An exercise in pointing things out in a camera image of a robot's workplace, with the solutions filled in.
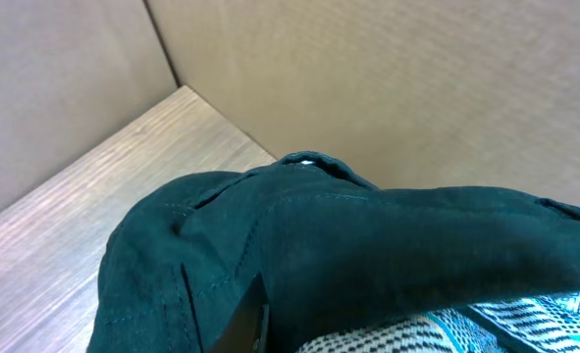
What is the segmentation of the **black shorts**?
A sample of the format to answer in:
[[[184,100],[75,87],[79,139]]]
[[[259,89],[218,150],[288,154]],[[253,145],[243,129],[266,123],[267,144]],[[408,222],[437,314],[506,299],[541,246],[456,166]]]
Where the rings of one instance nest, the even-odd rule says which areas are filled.
[[[444,309],[580,291],[580,208],[483,186],[381,189],[288,155],[183,176],[112,232],[92,352],[206,352],[261,275],[266,352]]]

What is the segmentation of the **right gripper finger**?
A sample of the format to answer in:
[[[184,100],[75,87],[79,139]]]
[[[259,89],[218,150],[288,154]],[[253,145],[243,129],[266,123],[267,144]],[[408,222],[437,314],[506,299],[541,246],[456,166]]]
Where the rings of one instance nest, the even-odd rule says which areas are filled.
[[[250,282],[232,316],[207,353],[265,353],[270,306],[261,275]]]

